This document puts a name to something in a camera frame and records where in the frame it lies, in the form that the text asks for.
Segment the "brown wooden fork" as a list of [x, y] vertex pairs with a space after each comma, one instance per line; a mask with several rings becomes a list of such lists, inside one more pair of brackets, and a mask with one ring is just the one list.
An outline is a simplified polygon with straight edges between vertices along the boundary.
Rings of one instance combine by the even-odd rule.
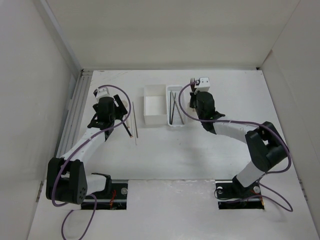
[[191, 91], [194, 93], [195, 92], [195, 86], [196, 86], [197, 81], [195, 80], [195, 78], [191, 78], [190, 79], [190, 88]]

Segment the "black chopstick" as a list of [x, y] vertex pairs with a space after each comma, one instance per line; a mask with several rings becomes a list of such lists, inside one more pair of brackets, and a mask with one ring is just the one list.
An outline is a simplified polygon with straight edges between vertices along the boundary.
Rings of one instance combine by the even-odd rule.
[[176, 92], [172, 92], [172, 95], [171, 95], [171, 103], [172, 103], [172, 107], [171, 107], [171, 125], [174, 124], [175, 122], [175, 119], [177, 117], [177, 110], [178, 110], [178, 107], [177, 107], [177, 93]]
[[169, 124], [171, 125], [171, 113], [172, 113], [172, 91], [169, 91]]

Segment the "black plastic spoon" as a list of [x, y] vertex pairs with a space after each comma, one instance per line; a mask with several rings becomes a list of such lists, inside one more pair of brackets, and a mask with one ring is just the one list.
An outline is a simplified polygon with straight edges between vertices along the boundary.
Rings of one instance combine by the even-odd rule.
[[128, 127], [128, 125], [127, 125], [127, 121], [124, 121], [123, 119], [121, 119], [121, 122], [122, 122], [122, 125], [124, 126], [127, 134], [129, 135], [129, 137], [132, 138], [133, 135], [132, 135], [132, 133], [131, 133], [130, 130], [129, 130], [129, 127]]

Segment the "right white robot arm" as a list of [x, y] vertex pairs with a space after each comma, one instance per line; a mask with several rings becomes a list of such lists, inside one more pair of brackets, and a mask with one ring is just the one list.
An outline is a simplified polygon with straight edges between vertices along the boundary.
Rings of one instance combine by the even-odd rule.
[[247, 145], [250, 162], [231, 182], [221, 184], [225, 199], [251, 196], [263, 176], [271, 173], [271, 169], [282, 160], [291, 158], [287, 145], [271, 122], [229, 120], [216, 110], [211, 93], [194, 86], [191, 87], [189, 106], [197, 114], [196, 121], [207, 132], [227, 136]]

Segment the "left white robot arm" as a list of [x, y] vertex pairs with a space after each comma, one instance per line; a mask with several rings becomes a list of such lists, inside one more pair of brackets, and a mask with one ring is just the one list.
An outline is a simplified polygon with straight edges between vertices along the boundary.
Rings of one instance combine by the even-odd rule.
[[46, 198], [58, 207], [80, 205], [91, 194], [107, 198], [112, 192], [112, 179], [103, 173], [86, 174], [85, 166], [94, 152], [104, 144], [128, 111], [118, 95], [100, 96], [93, 105], [95, 114], [82, 138], [62, 157], [48, 162]]

